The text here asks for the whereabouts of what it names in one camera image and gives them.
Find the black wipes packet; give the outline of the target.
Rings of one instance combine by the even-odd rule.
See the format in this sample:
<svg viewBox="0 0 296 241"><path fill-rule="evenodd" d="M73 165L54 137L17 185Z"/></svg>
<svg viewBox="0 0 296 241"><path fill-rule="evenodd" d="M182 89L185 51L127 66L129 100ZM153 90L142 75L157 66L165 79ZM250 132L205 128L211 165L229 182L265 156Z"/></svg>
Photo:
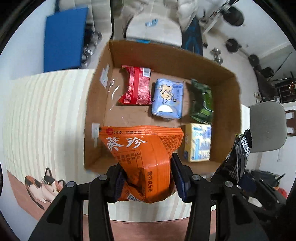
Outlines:
<svg viewBox="0 0 296 241"><path fill-rule="evenodd" d="M231 152L218 167L211 178L211 182L222 184L230 181L235 185L238 184L247 165L251 147L252 134L250 129L246 130L244 134L237 134Z"/></svg>

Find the yellow blue tissue pack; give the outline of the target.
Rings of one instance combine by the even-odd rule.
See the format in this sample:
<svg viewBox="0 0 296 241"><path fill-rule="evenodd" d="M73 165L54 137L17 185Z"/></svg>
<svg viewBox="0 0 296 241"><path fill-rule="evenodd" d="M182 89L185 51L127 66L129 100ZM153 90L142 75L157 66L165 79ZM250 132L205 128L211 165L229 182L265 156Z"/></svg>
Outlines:
<svg viewBox="0 0 296 241"><path fill-rule="evenodd" d="M210 125L189 123L185 125L184 158L188 162L210 160L212 128Z"/></svg>

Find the orange snack packet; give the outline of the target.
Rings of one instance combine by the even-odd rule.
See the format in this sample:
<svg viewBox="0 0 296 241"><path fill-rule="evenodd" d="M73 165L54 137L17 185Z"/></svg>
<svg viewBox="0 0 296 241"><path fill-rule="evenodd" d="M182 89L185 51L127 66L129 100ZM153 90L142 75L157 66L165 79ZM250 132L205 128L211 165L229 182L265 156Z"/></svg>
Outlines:
<svg viewBox="0 0 296 241"><path fill-rule="evenodd" d="M173 192L170 159L182 143L181 128L104 126L99 138L127 174L120 201L154 203Z"/></svg>

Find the red snack packet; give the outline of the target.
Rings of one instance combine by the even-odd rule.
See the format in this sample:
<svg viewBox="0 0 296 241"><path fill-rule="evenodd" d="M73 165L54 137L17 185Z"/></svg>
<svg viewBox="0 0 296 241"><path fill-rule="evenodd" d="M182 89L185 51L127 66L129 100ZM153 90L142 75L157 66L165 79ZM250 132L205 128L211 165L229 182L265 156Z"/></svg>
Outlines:
<svg viewBox="0 0 296 241"><path fill-rule="evenodd" d="M127 91L118 100L120 105L151 105L151 92L149 83L151 80L151 69L145 67L133 67L122 65L128 73Z"/></svg>

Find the grey chair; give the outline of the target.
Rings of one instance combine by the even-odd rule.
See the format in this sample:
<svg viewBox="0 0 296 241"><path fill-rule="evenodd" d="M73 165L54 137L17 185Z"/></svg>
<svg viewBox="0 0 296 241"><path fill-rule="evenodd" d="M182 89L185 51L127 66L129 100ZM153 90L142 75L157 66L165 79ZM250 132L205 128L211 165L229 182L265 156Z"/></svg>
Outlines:
<svg viewBox="0 0 296 241"><path fill-rule="evenodd" d="M287 118L284 107L277 101L250 106L252 153L280 149L287 140Z"/></svg>

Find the green wipes packet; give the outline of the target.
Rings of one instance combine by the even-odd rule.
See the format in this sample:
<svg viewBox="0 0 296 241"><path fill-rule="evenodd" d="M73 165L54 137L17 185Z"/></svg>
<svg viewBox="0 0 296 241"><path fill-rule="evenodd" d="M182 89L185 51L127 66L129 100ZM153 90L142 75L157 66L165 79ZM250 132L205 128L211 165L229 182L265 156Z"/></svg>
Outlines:
<svg viewBox="0 0 296 241"><path fill-rule="evenodd" d="M191 79L189 91L191 93L190 118L199 123L212 124L213 96L208 85Z"/></svg>

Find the light blue tissue pack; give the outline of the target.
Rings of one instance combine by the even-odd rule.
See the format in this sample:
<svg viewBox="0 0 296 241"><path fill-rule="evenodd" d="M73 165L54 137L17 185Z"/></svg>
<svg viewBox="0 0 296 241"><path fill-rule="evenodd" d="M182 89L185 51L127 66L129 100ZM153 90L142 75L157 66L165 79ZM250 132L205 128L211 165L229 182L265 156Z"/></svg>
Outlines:
<svg viewBox="0 0 296 241"><path fill-rule="evenodd" d="M184 84L166 78L155 83L152 114L164 119L181 119L183 110Z"/></svg>

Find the cardboard box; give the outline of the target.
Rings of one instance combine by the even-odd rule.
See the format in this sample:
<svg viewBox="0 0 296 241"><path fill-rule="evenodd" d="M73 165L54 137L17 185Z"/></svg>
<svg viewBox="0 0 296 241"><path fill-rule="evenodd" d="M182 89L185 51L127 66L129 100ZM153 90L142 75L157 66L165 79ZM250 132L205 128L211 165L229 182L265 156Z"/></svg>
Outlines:
<svg viewBox="0 0 296 241"><path fill-rule="evenodd" d="M191 96L183 95L180 120L165 121L153 116L148 106L118 105L128 79L122 66L147 67L151 82L159 78L189 83L195 79L210 87L214 118L209 161L190 163L195 174L216 171L231 151L235 135L241 131L240 86L234 73L192 52L168 45L131 41L110 41L100 57L91 80L86 102L84 167L105 173L116 164L115 158L100 141L92 137L92 125L101 126L167 126L179 127L190 122Z"/></svg>

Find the chrome dumbbell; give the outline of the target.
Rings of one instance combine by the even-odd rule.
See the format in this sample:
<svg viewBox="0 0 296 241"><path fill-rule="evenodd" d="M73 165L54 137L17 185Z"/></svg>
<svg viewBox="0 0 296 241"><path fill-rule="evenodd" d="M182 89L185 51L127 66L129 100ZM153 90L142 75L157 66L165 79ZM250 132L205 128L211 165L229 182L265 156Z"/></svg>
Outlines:
<svg viewBox="0 0 296 241"><path fill-rule="evenodd" d="M218 48L213 48L210 51L210 54L213 56L213 61L217 63L218 65L221 65L223 63L223 59L221 58L221 50Z"/></svg>

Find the barbell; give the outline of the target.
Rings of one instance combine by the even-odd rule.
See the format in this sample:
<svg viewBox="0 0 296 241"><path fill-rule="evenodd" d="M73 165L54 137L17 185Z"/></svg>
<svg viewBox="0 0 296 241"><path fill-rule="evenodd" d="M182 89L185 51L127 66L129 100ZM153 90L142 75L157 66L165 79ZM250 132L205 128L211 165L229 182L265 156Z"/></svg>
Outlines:
<svg viewBox="0 0 296 241"><path fill-rule="evenodd" d="M255 54L248 54L245 50L243 50L242 46L237 42L236 39L228 39L225 43L225 47L229 53L240 52L245 55L252 67L256 67L259 65L258 56Z"/></svg>

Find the blue mat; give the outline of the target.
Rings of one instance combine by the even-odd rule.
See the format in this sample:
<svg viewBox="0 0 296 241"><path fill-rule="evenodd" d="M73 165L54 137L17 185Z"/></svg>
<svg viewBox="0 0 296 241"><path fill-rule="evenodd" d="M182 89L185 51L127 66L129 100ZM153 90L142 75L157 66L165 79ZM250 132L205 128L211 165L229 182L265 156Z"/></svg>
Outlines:
<svg viewBox="0 0 296 241"><path fill-rule="evenodd" d="M81 66L88 7L68 9L46 19L44 72Z"/></svg>

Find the white padded bench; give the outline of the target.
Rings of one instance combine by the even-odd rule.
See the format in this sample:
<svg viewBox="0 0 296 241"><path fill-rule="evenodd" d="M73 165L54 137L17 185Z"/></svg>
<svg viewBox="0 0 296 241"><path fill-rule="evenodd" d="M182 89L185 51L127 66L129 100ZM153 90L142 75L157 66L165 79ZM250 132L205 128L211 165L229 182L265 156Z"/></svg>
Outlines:
<svg viewBox="0 0 296 241"><path fill-rule="evenodd" d="M134 16L126 29L125 37L142 43L161 43L175 47L182 45L180 25L170 18L157 14Z"/></svg>

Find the white puffer jacket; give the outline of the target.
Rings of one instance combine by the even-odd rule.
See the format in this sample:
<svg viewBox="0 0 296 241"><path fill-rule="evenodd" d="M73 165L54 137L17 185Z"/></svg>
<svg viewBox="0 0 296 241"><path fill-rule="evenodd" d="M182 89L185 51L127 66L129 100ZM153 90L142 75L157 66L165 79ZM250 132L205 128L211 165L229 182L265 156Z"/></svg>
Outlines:
<svg viewBox="0 0 296 241"><path fill-rule="evenodd" d="M181 31L187 30L193 18L197 14L198 0L178 0L177 17Z"/></svg>

